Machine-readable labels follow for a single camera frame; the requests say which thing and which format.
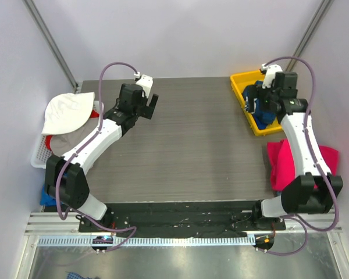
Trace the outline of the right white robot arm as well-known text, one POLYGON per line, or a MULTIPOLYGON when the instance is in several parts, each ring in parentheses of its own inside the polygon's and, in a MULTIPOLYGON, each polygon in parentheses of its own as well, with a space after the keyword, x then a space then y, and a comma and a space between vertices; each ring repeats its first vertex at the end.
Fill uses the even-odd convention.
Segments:
POLYGON ((247 87, 247 110, 254 113, 257 103, 260 110, 276 115, 290 146, 295 177, 280 196, 254 207, 251 222, 259 230, 269 226, 272 218, 328 213, 343 187, 342 178, 332 174, 320 152, 308 101, 297 98, 297 74, 271 69, 263 73, 262 84, 247 87))

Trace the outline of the blue cloth at left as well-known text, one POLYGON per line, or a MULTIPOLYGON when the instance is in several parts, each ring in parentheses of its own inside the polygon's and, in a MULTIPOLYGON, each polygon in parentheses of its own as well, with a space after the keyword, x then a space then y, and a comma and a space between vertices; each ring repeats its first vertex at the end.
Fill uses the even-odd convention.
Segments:
POLYGON ((43 186, 41 190, 40 205, 46 207, 56 206, 56 199, 46 193, 45 186, 43 186))

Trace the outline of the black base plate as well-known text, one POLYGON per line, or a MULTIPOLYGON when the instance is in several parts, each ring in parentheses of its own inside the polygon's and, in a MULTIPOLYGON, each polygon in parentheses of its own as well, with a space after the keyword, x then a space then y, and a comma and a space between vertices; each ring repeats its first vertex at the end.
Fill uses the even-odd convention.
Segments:
POLYGON ((278 218, 262 217, 259 201, 137 202, 108 204, 109 228, 135 226, 136 238, 245 237, 249 231, 284 231, 278 218))

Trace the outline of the blue t shirt in tray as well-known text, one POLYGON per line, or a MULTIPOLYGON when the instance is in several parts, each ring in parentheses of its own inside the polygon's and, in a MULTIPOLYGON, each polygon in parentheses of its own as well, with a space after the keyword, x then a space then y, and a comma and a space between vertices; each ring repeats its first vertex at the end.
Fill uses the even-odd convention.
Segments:
MULTIPOLYGON (((249 112, 249 93, 250 89, 252 88, 252 84, 246 86, 244 89, 242 96, 245 100, 245 106, 244 109, 246 112, 249 112)), ((268 125, 273 124, 276 115, 273 112, 267 112, 261 109, 260 101, 259 99, 254 99, 254 113, 252 114, 253 119, 258 127, 259 130, 265 130, 268 125)))

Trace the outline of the yellow plastic tray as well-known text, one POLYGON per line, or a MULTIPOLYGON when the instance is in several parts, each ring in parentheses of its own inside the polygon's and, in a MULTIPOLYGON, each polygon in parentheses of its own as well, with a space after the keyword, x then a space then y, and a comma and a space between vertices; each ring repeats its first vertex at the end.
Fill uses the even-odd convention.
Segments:
POLYGON ((245 100, 243 98, 243 91, 248 85, 254 84, 256 81, 263 81, 264 75, 259 70, 237 73, 230 76, 232 90, 240 104, 241 110, 246 117, 249 127, 255 136, 265 136, 283 131, 277 119, 271 125, 267 125, 266 129, 259 129, 252 114, 245 111, 245 100))

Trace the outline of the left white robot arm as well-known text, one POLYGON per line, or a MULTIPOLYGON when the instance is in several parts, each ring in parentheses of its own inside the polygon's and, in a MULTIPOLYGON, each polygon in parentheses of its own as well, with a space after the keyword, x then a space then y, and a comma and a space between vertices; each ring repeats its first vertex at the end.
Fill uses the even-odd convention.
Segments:
POLYGON ((158 95, 151 95, 153 79, 141 76, 134 84, 122 84, 119 97, 93 131, 62 156, 48 158, 45 192, 56 201, 92 218, 100 232, 112 225, 111 211, 90 193, 86 174, 94 162, 136 124, 139 117, 151 119, 158 95))

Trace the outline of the pink t shirt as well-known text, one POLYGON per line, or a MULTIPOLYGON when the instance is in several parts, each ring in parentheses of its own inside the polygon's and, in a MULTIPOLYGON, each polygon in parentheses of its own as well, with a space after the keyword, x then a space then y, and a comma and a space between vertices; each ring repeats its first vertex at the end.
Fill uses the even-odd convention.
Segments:
MULTIPOLYGON (((339 165, 339 152, 328 146, 320 146, 319 149, 325 163, 335 176, 339 165)), ((288 140, 268 142, 266 150, 272 168, 270 173, 272 189, 281 192, 295 178, 294 160, 288 140)))

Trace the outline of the white t shirt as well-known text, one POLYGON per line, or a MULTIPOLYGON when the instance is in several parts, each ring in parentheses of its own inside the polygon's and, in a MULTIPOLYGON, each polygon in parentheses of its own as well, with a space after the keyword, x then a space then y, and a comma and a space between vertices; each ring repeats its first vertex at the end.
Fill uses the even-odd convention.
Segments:
POLYGON ((95 92, 65 93, 55 96, 47 104, 42 135, 71 133, 90 118, 95 92))

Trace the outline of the white plastic basket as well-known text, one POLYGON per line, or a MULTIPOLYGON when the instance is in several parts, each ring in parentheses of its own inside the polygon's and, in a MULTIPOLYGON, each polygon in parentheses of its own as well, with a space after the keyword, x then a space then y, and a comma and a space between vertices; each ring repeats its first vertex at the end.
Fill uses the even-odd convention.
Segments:
POLYGON ((51 155, 62 156, 75 148, 96 129, 98 120, 99 102, 95 101, 90 118, 78 129, 67 134, 40 135, 30 160, 31 165, 35 168, 45 169, 46 162, 51 155))

